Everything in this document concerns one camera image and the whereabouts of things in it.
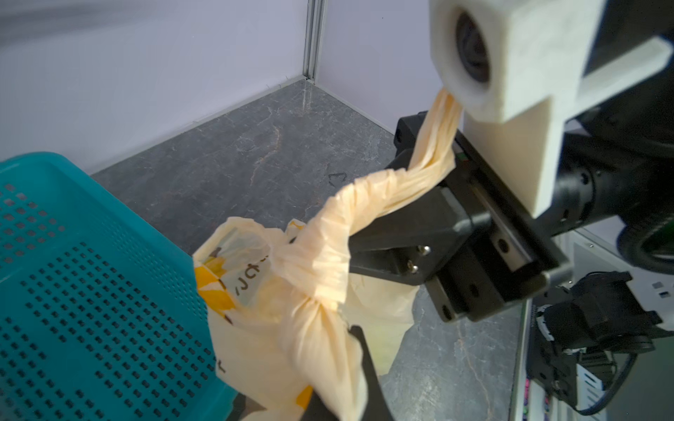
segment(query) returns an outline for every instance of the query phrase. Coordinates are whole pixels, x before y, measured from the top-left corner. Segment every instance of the cream plastic bag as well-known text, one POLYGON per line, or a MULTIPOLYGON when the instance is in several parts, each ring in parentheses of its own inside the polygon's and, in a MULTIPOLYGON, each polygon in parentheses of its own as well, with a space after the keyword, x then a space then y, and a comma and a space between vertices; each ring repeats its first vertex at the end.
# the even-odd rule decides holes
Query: cream plastic bag
POLYGON ((383 374, 412 325, 418 288, 349 274, 348 238, 419 198, 453 169, 460 113, 442 90, 408 170, 357 179, 306 226, 293 220, 286 232, 229 218, 194 254, 218 376, 267 408, 249 417, 297 419, 313 387, 341 421, 360 420, 367 384, 362 349, 348 323, 363 327, 383 374))

